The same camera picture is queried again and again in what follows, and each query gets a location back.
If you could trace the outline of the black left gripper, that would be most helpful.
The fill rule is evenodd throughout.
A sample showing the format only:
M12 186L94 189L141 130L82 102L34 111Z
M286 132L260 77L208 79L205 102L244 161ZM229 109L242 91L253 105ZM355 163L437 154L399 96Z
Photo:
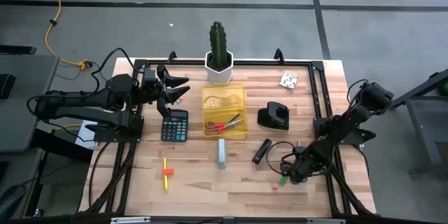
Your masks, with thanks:
M190 86L178 87L189 81L189 78L171 76L163 64L157 66L157 76L143 79L143 86L141 88L141 102L152 104L157 102L157 111L163 118L171 116L171 109L167 104L174 104L180 97L182 97Z

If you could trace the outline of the yellow transparent supply box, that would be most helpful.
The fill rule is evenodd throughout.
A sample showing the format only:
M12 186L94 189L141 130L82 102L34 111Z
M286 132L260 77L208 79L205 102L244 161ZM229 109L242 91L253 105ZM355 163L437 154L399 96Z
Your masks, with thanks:
M218 96L226 97L230 95L238 95L241 98L241 104L238 106L227 107L227 108L215 108L215 109L204 109L204 100L208 96ZM249 122L246 110L246 91L245 87L241 83L226 83L226 84L213 84L205 85L202 87L202 121L203 121L203 132L206 129L206 123L211 121L215 123L228 123L232 118L234 118L238 113L240 116L236 119L243 119L243 127L246 129L245 132L235 132L230 130L225 130L222 134L215 136L206 136L208 138L232 138L232 137L243 137L249 133Z

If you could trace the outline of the orange handled scissors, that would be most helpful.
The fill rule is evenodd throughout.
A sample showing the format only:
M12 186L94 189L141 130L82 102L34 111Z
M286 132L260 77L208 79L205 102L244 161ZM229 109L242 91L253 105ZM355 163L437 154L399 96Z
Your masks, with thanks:
M235 132L245 132L246 129L243 127L243 119L231 120L230 122L207 122L206 129L204 131L206 136L215 136L222 134L225 130L235 131Z

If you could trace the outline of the black box on desk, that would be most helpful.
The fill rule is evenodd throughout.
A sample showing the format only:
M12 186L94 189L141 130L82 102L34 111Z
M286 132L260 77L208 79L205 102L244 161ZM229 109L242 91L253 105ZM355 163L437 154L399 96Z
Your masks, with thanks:
M16 77L12 74L0 74L0 99L7 99L13 89Z

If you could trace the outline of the black desk calculator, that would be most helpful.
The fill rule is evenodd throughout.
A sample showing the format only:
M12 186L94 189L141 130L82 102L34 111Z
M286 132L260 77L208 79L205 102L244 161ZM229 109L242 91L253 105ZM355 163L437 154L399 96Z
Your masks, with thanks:
M174 109L171 116L163 118L161 140L166 142L185 142L188 139L188 112Z

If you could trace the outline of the pale clips heap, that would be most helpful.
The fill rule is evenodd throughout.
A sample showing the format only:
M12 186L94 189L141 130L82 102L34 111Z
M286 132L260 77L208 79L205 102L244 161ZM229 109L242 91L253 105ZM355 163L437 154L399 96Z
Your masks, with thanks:
M241 102L242 99L236 94L226 97L208 96L204 100L204 109L223 109L238 106Z

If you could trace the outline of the black stapler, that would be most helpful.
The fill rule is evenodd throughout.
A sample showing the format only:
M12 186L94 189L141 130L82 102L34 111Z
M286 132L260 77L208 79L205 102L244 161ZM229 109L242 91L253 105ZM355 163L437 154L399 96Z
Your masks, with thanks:
M270 139L266 139L263 141L255 155L253 156L252 162L255 164L259 164L266 152L269 150L272 145L272 141Z

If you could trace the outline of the black hole punch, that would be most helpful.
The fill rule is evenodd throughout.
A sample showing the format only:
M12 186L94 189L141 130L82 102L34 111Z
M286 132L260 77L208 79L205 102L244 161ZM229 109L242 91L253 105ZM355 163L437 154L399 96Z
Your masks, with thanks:
M289 130L289 109L275 101L269 101L266 108L258 110L258 124L277 130Z

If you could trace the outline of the tall green cactus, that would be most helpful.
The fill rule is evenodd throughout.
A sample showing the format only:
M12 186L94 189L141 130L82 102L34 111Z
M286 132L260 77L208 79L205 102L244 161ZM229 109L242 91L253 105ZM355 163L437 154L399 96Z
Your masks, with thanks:
M209 40L211 44L211 54L207 63L213 70L222 71L229 66L229 60L225 28L220 21L215 20L211 25Z

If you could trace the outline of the white stapler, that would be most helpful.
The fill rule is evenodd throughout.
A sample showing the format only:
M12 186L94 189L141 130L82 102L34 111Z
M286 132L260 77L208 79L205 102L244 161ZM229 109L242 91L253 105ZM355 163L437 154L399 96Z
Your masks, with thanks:
M224 139L218 140L218 168L226 168L226 144Z

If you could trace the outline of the white paper sheet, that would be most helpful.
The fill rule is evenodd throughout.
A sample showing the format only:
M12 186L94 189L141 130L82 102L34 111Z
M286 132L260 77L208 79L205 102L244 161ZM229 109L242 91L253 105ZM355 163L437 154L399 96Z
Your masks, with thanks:
M78 131L78 138L76 144L86 149L93 150L97 146L97 142L94 141L95 133L87 128L88 125L96 125L97 122L84 120Z

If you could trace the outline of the black metal stand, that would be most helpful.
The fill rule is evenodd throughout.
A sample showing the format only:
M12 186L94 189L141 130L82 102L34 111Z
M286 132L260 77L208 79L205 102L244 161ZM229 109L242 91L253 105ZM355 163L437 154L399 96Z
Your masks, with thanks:
M423 142L428 154L429 163L409 170L411 177L448 176L448 161L443 161L438 149L439 144L448 144L448 91L446 95L428 95L447 83L448 69L436 72L391 105L392 110L402 105L407 107L416 137Z

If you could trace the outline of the grey side desk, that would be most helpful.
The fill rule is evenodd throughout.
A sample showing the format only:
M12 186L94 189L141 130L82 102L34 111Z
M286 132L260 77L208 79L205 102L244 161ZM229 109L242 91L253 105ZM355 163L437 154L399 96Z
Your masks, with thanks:
M59 61L53 55L0 55L0 74L15 77L8 98L0 99L0 153L29 148L37 121L28 99L49 90Z

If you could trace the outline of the black flat bar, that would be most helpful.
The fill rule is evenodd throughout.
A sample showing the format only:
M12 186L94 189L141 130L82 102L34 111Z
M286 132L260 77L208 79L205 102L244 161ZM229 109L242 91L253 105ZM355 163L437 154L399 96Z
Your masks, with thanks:
M0 45L0 53L9 55L34 55L35 47L19 45Z

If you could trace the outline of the black aluminium table frame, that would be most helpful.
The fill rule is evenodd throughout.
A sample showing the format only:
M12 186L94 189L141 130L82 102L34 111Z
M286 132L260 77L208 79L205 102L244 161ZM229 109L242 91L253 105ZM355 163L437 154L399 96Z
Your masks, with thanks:
M339 60L238 59L233 80L246 91L248 134L225 141L226 168L218 168L218 142L204 136L202 87L209 83L204 65L197 59L177 58L169 73L189 78L189 91L179 104L189 114L188 139L183 143L163 142L162 118L155 105L143 107L143 136L136 146L127 186L125 215L145 216L153 222L171 217L179 222L200 218L233 218L238 223L309 223L331 217L326 178L313 176L306 183L280 185L273 171L279 158L292 144L309 144L317 112L324 112L329 98L332 110L341 113L348 106L347 82ZM298 76L294 89L279 84L284 72ZM258 110L268 102L289 109L289 130L258 124ZM259 164L253 156L264 140L272 145ZM168 191L164 190L163 158L167 168Z

